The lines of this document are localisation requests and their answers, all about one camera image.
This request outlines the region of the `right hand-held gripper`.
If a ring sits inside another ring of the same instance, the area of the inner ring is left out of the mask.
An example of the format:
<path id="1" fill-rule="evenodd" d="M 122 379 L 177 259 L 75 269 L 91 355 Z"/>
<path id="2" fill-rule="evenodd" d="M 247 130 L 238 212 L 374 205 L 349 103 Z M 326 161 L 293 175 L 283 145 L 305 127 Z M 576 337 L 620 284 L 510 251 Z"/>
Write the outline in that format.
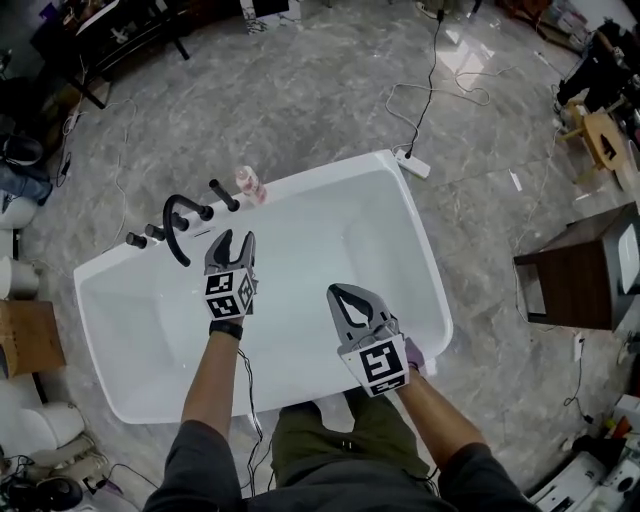
<path id="1" fill-rule="evenodd" d="M 382 396 L 405 386 L 409 380 L 405 337 L 383 299 L 346 283 L 331 284 L 326 298 L 342 344 L 338 355 L 366 394 Z M 366 327 L 379 325 L 373 334 L 359 340 L 358 334 Z"/>

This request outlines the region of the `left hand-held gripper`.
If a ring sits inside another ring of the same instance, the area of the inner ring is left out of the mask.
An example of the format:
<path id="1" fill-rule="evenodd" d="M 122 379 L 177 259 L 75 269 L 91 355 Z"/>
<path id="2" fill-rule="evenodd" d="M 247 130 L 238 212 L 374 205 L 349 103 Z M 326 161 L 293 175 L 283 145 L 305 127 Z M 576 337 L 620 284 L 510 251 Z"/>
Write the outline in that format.
<path id="1" fill-rule="evenodd" d="M 231 229 L 221 233 L 204 257 L 205 305 L 212 320 L 231 320 L 253 314 L 257 290 L 254 272 L 256 238 L 249 231 L 243 241 L 238 264 L 230 261 Z"/>

